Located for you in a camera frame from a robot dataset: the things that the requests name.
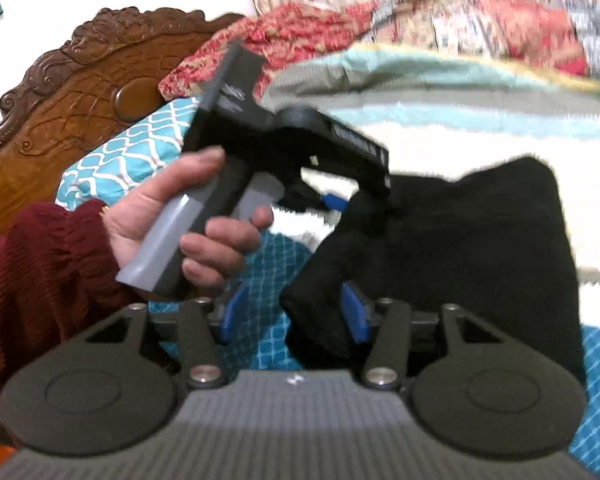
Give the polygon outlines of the maroon knitted sleeve forearm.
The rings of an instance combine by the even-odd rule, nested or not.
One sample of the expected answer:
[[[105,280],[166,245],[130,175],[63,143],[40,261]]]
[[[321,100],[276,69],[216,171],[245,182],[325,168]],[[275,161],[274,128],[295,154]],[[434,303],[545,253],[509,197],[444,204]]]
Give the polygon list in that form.
[[[137,300],[89,200],[34,204],[0,235],[0,391],[20,368]]]

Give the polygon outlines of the person's left hand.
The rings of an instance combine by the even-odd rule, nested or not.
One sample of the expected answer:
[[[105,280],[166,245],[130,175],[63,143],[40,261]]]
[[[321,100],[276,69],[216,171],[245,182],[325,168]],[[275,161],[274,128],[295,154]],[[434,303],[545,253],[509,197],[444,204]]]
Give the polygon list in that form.
[[[108,208],[102,214],[102,223],[118,266],[123,268],[134,259],[168,200],[215,177],[224,162],[224,151],[218,146],[186,153]],[[182,272],[193,290],[206,296],[218,294],[227,280],[242,272],[245,258],[260,247],[260,233],[273,220],[271,208],[264,206],[256,209],[248,221],[215,217],[207,221],[201,234],[183,235]]]

